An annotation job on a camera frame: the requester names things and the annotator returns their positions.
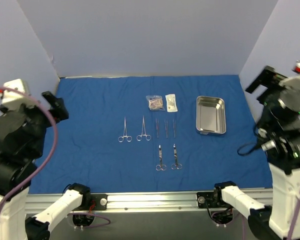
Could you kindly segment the steel bandage scissors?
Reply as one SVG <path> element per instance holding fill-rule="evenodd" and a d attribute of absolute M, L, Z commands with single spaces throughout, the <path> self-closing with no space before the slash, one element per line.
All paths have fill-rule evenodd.
<path fill-rule="evenodd" d="M 162 146 L 158 146 L 158 157 L 159 157 L 159 164 L 156 165 L 155 169 L 157 171 L 165 171 L 167 166 L 163 164 L 163 156 L 162 156 Z"/>
<path fill-rule="evenodd" d="M 182 164 L 178 161 L 177 148 L 176 145 L 173 145 L 173 155 L 174 155 L 174 163 L 171 165 L 172 170 L 181 170 L 183 168 Z"/>

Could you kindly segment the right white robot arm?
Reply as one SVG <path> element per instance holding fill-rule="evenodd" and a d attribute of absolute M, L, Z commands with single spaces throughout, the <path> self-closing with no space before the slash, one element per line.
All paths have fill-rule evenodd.
<path fill-rule="evenodd" d="M 248 221 L 259 240 L 300 240 L 300 61 L 295 76 L 286 77 L 265 66 L 246 88 L 258 97 L 262 114 L 254 127 L 255 150 L 267 155 L 272 177 L 272 204 L 265 205 L 244 193 L 234 182 L 217 183 L 213 203 L 233 207 Z"/>

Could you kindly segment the purple printed clear pouch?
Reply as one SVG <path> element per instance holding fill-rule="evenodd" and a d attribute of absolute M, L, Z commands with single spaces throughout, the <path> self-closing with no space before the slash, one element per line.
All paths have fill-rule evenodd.
<path fill-rule="evenodd" d="M 151 111 L 164 111 L 163 97 L 160 95 L 147 95 L 146 97 L 148 108 Z"/>

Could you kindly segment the steel hemostat forceps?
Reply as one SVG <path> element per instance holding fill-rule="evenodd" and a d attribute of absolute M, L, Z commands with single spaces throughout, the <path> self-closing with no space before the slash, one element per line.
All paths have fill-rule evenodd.
<path fill-rule="evenodd" d="M 142 117 L 142 128 L 141 128 L 141 134 L 136 136 L 136 140 L 138 142 L 142 141 L 142 139 L 145 138 L 147 141 L 150 141 L 152 139 L 152 136 L 147 134 L 146 132 L 146 123 L 145 123 L 145 117 Z"/>
<path fill-rule="evenodd" d="M 128 135 L 128 132 L 127 132 L 127 120 L 126 120 L 126 117 L 124 118 L 124 125 L 123 125 L 123 134 L 122 136 L 119 136 L 118 137 L 118 142 L 119 143 L 122 143 L 124 142 L 125 140 L 127 142 L 131 142 L 132 141 L 132 136 Z"/>

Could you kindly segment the white sterile packet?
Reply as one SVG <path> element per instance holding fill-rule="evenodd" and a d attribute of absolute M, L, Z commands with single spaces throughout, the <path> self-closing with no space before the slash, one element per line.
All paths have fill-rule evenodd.
<path fill-rule="evenodd" d="M 165 96 L 166 99 L 166 108 L 167 112 L 175 113 L 178 111 L 177 103 L 176 103 L 176 95 L 175 94 L 168 94 Z"/>

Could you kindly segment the stainless steel instrument tray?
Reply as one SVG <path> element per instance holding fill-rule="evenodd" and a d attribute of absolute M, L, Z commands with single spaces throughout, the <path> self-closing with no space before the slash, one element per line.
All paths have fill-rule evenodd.
<path fill-rule="evenodd" d="M 222 98 L 198 96 L 196 98 L 196 130 L 202 135 L 226 133 L 226 109 Z"/>

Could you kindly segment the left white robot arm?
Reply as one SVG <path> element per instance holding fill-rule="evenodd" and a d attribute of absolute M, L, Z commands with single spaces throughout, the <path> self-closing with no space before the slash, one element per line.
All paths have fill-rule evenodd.
<path fill-rule="evenodd" d="M 73 183 L 50 207 L 26 217 L 31 180 L 40 170 L 34 161 L 43 155 L 47 128 L 69 118 L 62 98 L 50 91 L 42 96 L 50 109 L 32 97 L 16 109 L 0 106 L 0 240 L 47 240 L 71 211 L 87 209 L 92 200 L 89 187 Z"/>

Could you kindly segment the blue surgical cloth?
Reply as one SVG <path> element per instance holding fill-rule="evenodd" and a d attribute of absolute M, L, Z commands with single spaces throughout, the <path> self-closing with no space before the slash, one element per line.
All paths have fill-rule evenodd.
<path fill-rule="evenodd" d="M 177 112 L 167 112 L 169 94 L 175 94 Z M 62 79 L 57 96 L 63 98 L 69 118 L 57 125 L 57 148 L 32 180 L 32 194 L 61 193 L 72 183 L 95 193 L 202 191 L 226 181 L 240 188 L 272 186 L 263 151 L 248 156 L 237 153 L 247 151 L 256 138 L 255 122 L 236 75 Z M 164 110 L 150 110 L 146 96 L 162 96 Z M 224 100 L 224 134 L 197 132 L 198 96 Z M 137 141 L 143 116 L 150 141 L 144 137 Z M 118 141 L 124 118 L 131 142 Z M 168 138 L 164 120 L 168 120 Z M 171 168 L 174 144 L 182 169 Z M 165 171 L 156 170 L 159 145 Z"/>

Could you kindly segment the steel tweezers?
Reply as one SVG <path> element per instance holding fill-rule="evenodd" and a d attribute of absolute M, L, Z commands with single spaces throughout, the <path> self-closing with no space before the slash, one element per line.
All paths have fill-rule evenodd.
<path fill-rule="evenodd" d="M 177 135 L 177 123 L 176 123 L 175 119 L 172 120 L 172 124 L 173 124 L 173 137 L 176 138 L 176 135 Z"/>
<path fill-rule="evenodd" d="M 165 126 L 165 137 L 168 139 L 168 137 L 169 137 L 169 121 L 167 119 L 164 120 L 164 126 Z"/>
<path fill-rule="evenodd" d="M 160 136 L 160 122 L 159 119 L 155 119 L 155 128 L 156 128 L 156 137 L 159 138 Z"/>

